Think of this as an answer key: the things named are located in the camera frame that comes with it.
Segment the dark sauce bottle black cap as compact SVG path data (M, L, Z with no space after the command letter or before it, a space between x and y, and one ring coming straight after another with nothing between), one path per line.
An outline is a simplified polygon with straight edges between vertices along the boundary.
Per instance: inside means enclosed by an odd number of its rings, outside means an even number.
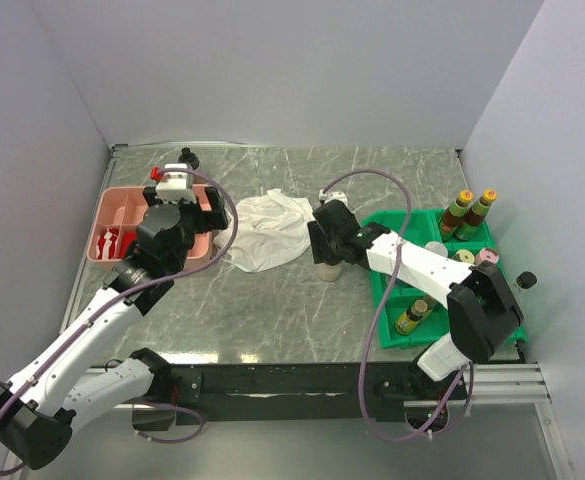
M523 271L510 283L510 290L514 296L523 295L538 282L537 276L530 271Z

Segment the pink lid spice jar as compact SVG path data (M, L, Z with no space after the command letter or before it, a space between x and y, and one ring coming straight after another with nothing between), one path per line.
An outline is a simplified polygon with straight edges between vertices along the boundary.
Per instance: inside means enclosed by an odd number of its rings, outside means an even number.
M492 264L497 264L499 262L500 256L499 253L490 247L482 248L476 255L475 255L475 265L480 265L483 262L490 262Z

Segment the red sauce bottle yellow cap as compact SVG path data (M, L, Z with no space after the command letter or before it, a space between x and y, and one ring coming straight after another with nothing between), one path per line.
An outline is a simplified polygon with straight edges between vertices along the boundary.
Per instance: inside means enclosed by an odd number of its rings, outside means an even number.
M461 225L454 233L454 238L459 241L471 240L484 223L492 204L497 198L498 193L496 190L486 189L464 215Z

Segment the silver lid blue label jar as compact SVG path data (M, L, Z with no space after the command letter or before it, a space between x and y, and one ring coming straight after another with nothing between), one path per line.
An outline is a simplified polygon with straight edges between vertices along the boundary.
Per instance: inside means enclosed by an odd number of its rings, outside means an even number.
M447 258L449 255L447 247L441 242L429 241L424 245L424 248L444 258Z

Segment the black cap spice jar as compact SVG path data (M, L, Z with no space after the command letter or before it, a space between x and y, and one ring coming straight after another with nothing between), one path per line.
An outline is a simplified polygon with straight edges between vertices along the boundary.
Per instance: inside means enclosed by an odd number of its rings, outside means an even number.
M184 164L192 170L197 170L200 166L199 157L188 147L181 149L181 153L178 157L178 163Z

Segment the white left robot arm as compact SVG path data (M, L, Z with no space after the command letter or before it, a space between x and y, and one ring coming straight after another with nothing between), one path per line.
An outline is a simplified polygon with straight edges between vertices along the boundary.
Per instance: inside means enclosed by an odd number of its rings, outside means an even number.
M83 313L34 361L0 381L0 477L48 465L75 432L121 402L139 398L172 408L172 366L147 348L90 381L80 380L113 337L189 276L184 266L196 235L229 228L236 212L227 191L213 182L205 187L209 209L184 195L168 200L157 187L147 191L152 203L135 245Z

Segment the small yellow dropper bottle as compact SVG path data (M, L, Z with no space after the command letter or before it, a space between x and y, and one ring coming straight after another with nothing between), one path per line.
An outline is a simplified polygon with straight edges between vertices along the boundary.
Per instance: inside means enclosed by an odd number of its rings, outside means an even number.
M395 330L400 335L409 335L430 313L430 306L425 300L416 300L398 317Z

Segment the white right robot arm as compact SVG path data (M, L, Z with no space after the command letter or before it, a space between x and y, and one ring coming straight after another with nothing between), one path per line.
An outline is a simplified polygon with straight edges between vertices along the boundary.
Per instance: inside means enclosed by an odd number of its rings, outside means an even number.
M371 222L362 226L340 200L324 202L308 223L316 253L396 279L448 311L449 332L424 350L410 374L412 391L432 398L462 366L489 361L521 326L523 312L499 267L444 258Z

